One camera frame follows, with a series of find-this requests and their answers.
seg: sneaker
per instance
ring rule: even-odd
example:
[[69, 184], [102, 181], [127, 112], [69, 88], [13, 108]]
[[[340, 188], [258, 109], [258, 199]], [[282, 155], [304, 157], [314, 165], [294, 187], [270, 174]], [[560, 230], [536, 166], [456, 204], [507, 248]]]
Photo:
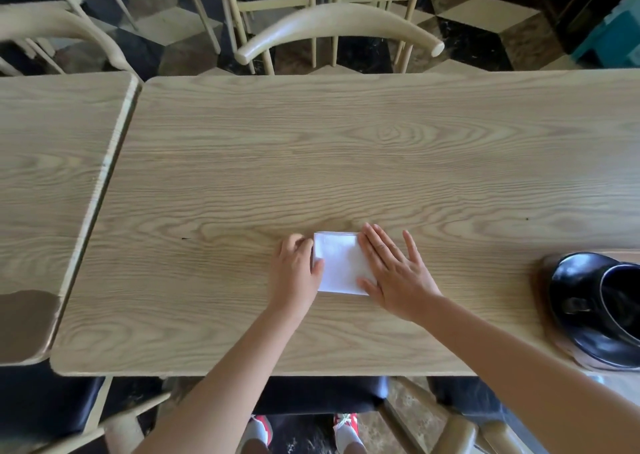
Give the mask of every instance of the sneaker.
[[354, 429], [358, 437], [360, 436], [358, 432], [358, 416], [356, 414], [336, 414], [333, 418], [333, 431], [337, 432], [345, 424]]
[[251, 418], [257, 422], [260, 422], [264, 426], [264, 429], [267, 431], [267, 447], [269, 447], [269, 444], [273, 439], [273, 429], [271, 428], [271, 423], [269, 422], [268, 418], [264, 415], [252, 415]]

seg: wooden table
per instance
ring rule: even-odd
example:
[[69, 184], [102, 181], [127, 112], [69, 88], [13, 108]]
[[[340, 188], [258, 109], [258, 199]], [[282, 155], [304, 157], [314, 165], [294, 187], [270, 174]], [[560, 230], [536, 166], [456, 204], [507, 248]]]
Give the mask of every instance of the wooden table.
[[137, 90], [126, 72], [0, 78], [0, 364], [50, 347]]
[[[640, 71], [146, 83], [52, 351], [61, 373], [202, 375], [293, 231], [412, 231], [445, 295], [543, 350], [553, 252], [640, 245]], [[320, 293], [276, 374], [465, 375], [366, 296]]]

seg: person's left arm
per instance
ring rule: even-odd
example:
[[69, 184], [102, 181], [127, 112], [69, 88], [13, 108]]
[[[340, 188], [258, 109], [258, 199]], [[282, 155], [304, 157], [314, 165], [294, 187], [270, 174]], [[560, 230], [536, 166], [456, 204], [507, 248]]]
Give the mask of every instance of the person's left arm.
[[278, 358], [316, 297], [324, 264], [311, 269], [312, 247], [313, 240], [299, 234], [278, 244], [267, 308], [135, 454], [235, 451]]

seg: white sock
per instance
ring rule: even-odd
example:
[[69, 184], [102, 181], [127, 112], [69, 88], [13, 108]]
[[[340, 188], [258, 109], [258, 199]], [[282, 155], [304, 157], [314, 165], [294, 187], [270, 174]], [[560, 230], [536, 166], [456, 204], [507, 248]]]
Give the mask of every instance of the white sock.
[[338, 448], [338, 454], [344, 454], [344, 450], [352, 442], [362, 444], [358, 434], [350, 425], [344, 424], [335, 431], [335, 446]]
[[269, 442], [269, 434], [262, 422], [258, 422], [256, 419], [249, 420], [249, 423], [244, 428], [244, 434], [242, 434], [242, 438], [240, 439], [240, 449], [244, 447], [244, 443], [249, 439], [258, 439], [263, 442], [265, 446], [267, 445], [267, 442]]

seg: white napkin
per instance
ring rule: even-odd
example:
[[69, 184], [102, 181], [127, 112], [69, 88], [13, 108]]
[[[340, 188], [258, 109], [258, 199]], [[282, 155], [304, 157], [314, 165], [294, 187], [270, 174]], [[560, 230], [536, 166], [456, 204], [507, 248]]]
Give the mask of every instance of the white napkin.
[[357, 233], [349, 232], [314, 234], [314, 264], [324, 259], [324, 274], [318, 290], [366, 295], [356, 284], [356, 278], [366, 277], [376, 283], [357, 237]]

